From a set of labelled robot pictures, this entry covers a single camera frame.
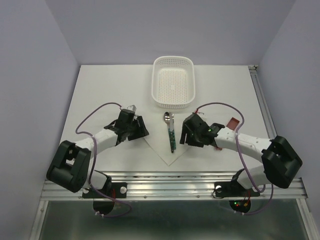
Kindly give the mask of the white paper napkin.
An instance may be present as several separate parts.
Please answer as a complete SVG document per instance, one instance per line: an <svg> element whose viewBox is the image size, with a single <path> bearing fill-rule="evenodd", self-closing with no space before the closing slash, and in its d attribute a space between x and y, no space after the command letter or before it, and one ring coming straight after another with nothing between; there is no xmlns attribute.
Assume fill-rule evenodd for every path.
<svg viewBox="0 0 320 240"><path fill-rule="evenodd" d="M178 144L176 150L171 153L168 134L149 135L144 138L152 150L168 165L173 164L191 147L184 144Z"/></svg>

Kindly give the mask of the green handled spoon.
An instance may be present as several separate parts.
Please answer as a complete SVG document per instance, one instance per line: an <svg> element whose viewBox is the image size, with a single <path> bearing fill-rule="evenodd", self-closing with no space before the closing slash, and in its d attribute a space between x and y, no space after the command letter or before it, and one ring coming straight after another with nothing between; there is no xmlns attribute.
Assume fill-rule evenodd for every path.
<svg viewBox="0 0 320 240"><path fill-rule="evenodd" d="M173 115L172 112L166 111L163 115L163 120L167 124L168 130L174 130L174 122L173 122Z"/></svg>

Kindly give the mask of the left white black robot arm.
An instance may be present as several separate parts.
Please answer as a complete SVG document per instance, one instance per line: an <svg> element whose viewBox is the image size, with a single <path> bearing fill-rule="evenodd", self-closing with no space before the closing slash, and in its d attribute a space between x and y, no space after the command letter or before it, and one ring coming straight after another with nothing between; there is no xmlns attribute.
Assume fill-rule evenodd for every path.
<svg viewBox="0 0 320 240"><path fill-rule="evenodd" d="M143 117L135 111L122 109L118 118L96 134L71 142L64 140L58 146L47 170L47 180L76 193L81 189L95 191L100 197L113 196L112 178L94 170L99 153L128 140L149 135Z"/></svg>

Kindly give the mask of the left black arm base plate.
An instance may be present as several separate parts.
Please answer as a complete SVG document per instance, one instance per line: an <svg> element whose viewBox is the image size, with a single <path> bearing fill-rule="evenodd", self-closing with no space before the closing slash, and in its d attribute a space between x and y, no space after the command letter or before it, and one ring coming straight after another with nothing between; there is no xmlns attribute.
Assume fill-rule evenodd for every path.
<svg viewBox="0 0 320 240"><path fill-rule="evenodd" d="M127 198L127 183L107 183L102 189L87 188L82 191L82 198L92 200L95 215L102 218L116 218L131 212L132 206L125 202Z"/></svg>

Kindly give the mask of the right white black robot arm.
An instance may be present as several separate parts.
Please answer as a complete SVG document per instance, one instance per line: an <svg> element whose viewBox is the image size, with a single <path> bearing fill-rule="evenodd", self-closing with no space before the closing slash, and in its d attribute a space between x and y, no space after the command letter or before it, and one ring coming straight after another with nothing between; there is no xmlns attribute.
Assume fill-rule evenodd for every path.
<svg viewBox="0 0 320 240"><path fill-rule="evenodd" d="M238 170L229 182L216 182L216 196L242 197L254 186L273 184L287 189L303 162L286 138L258 138L234 130L223 124L208 125L198 114L192 113L182 123L180 144L193 147L213 146L233 150L261 163L254 168Z"/></svg>

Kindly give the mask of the green handled fork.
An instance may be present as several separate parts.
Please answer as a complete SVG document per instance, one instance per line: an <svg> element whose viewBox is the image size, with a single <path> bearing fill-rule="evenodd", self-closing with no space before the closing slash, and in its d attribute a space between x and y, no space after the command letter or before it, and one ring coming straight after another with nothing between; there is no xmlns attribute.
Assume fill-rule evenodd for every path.
<svg viewBox="0 0 320 240"><path fill-rule="evenodd" d="M170 139L170 147L171 152L174 153L175 150L175 133L174 133L174 117L173 113L169 112L169 139Z"/></svg>

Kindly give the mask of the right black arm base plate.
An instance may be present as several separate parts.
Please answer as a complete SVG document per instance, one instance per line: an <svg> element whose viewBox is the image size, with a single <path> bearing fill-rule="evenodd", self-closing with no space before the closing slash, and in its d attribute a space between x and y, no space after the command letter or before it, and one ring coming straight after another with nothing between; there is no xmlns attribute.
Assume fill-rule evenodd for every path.
<svg viewBox="0 0 320 240"><path fill-rule="evenodd" d="M214 183L212 197L215 199L227 198L233 211L247 214L252 206L251 198L261 194L252 188L245 189L239 183L233 181L219 181Z"/></svg>

